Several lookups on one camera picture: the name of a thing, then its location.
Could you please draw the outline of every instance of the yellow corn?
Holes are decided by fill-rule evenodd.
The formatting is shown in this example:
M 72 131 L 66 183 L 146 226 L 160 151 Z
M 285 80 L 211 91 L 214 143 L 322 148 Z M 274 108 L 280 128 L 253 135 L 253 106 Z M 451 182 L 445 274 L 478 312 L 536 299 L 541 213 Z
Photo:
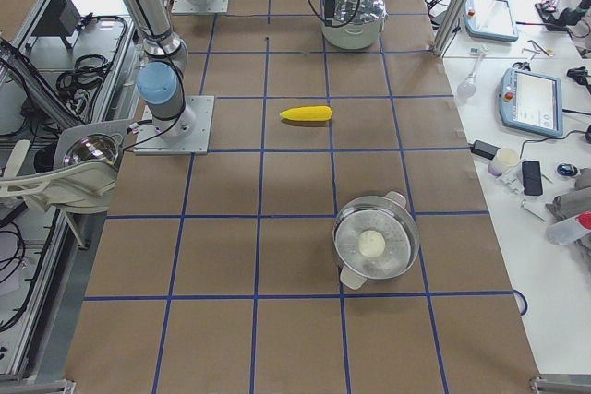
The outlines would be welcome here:
M 301 106 L 290 108 L 279 113 L 282 119 L 294 120 L 297 122 L 326 122 L 331 120 L 332 109 L 329 106 Z

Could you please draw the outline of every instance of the scissors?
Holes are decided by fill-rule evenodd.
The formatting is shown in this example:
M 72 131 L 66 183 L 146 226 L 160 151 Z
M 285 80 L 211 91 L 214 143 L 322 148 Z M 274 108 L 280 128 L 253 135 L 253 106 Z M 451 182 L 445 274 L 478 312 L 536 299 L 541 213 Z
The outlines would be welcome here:
M 528 51 L 532 55 L 530 55 L 529 58 L 523 62 L 515 62 L 512 65 L 512 67 L 517 68 L 517 69 L 521 69 L 523 71 L 531 71 L 532 68 L 531 68 L 530 62 L 532 60 L 534 60 L 534 57 L 536 57 L 537 54 L 539 54 L 539 51 L 530 50 L 529 48 L 524 48 L 523 50 L 521 50 L 521 52 L 523 52 L 523 51 Z

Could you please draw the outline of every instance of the red bottle cap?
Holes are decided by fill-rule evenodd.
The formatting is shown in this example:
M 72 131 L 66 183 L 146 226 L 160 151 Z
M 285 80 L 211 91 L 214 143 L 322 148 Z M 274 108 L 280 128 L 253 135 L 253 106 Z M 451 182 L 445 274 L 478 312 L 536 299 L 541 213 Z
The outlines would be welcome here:
M 576 221 L 578 221 L 583 226 L 585 226 L 587 230 L 591 230 L 591 211 L 587 211 L 582 214 L 579 214 L 576 217 Z

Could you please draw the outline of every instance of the white table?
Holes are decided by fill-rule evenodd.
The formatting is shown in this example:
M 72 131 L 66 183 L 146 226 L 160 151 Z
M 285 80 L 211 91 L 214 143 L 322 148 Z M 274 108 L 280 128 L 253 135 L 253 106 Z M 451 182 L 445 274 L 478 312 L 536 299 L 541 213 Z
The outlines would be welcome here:
M 542 138 L 531 133 L 506 128 L 501 123 L 497 105 L 497 87 L 511 59 L 485 59 L 476 79 L 476 94 L 460 106 L 460 116 L 469 141 L 480 139 L 496 146 L 519 151 L 526 139 Z M 466 58 L 444 59 L 448 78 L 455 89 L 472 67 Z M 568 68 L 587 66 L 581 59 L 535 60 L 534 71 L 562 80 L 563 106 L 591 112 L 591 95 L 585 87 L 566 77 Z M 564 116 L 564 133 L 585 130 L 591 117 Z M 591 145 L 583 135 L 567 140 L 525 145 L 525 157 L 540 161 L 542 171 L 554 183 L 543 181 L 544 195 L 528 197 L 527 206 L 546 218 L 546 223 L 520 208 L 523 195 L 516 196 L 488 172 L 486 160 L 475 156 L 475 165 L 501 251 L 514 289 L 529 303 L 523 317 L 527 337 L 541 373 L 591 374 L 591 271 L 575 245 L 558 247 L 544 237 L 553 217 L 545 203 L 573 187 L 573 179 L 556 173 L 562 162 L 591 167 Z
M 534 7 L 540 0 L 507 0 L 512 9 L 515 21 L 541 23 L 541 19 Z M 545 49 L 551 49 L 555 58 L 574 59 L 579 58 L 571 38 L 566 32 L 547 31 L 546 27 L 538 25 L 517 25 L 519 39 L 516 42 L 494 42 L 470 37 L 464 27 L 464 19 L 461 19 L 462 29 L 453 38 L 447 48 L 444 57 L 467 57 L 470 48 L 479 48 L 485 43 L 488 47 L 488 57 L 521 58 L 529 53 L 522 53 L 523 48 L 532 49 L 529 40 L 534 40 Z

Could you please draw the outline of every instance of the blue joint cap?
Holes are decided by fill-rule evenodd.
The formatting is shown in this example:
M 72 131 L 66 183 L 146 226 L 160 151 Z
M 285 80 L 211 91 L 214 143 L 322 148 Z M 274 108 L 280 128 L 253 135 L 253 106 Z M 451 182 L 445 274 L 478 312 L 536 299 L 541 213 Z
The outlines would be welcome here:
M 136 78 L 141 97 L 151 105 L 162 105 L 170 101 L 177 84 L 175 71 L 163 62 L 150 62 L 140 69 Z

